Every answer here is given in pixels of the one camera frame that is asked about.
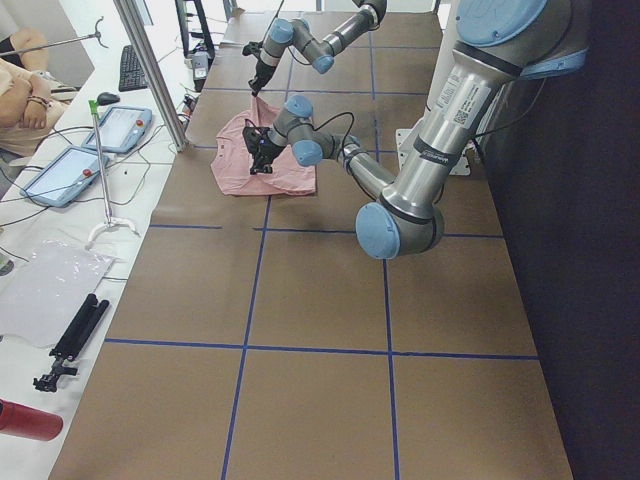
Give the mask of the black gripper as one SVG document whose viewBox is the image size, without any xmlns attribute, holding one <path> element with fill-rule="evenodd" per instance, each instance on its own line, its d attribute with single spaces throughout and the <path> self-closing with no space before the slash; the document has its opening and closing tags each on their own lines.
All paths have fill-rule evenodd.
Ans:
<svg viewBox="0 0 640 480">
<path fill-rule="evenodd" d="M 262 47 L 262 42 L 248 42 L 242 49 L 243 56 L 254 56 L 257 59 L 255 75 L 248 81 L 253 96 L 259 95 L 260 86 L 265 86 L 275 73 L 275 67 L 262 60 Z"/>
<path fill-rule="evenodd" d="M 258 126 L 245 126 L 242 136 L 246 149 L 253 159 L 250 167 L 250 174 L 256 175 L 260 172 L 271 174 L 273 172 L 272 163 L 275 158 L 275 144 L 269 139 L 270 128 Z"/>
</svg>

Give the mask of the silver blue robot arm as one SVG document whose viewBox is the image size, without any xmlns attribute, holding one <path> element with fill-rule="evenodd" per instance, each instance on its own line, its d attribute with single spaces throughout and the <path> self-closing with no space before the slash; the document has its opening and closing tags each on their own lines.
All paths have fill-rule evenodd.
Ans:
<svg viewBox="0 0 640 480">
<path fill-rule="evenodd" d="M 435 104 L 415 125 L 397 174 L 375 162 L 353 136 L 327 134 L 314 126 L 312 105 L 301 95 L 291 97 L 270 126 L 244 126 L 251 172 L 269 172 L 285 149 L 302 166 L 333 159 L 370 197 L 355 225 L 369 256 L 393 259 L 429 250 L 444 232 L 436 197 L 499 90 L 518 79 L 580 69 L 588 50 L 591 10 L 588 1 L 461 2 L 453 66 Z"/>
<path fill-rule="evenodd" d="M 306 20 L 275 16 L 264 38 L 248 42 L 242 50 L 243 56 L 257 59 L 255 75 L 248 81 L 252 96 L 257 97 L 269 83 L 289 47 L 294 47 L 318 73 L 324 74 L 334 65 L 338 54 L 364 33 L 380 27 L 387 12 L 385 0 L 354 1 L 354 4 L 358 11 L 321 40 L 314 37 Z"/>
</svg>

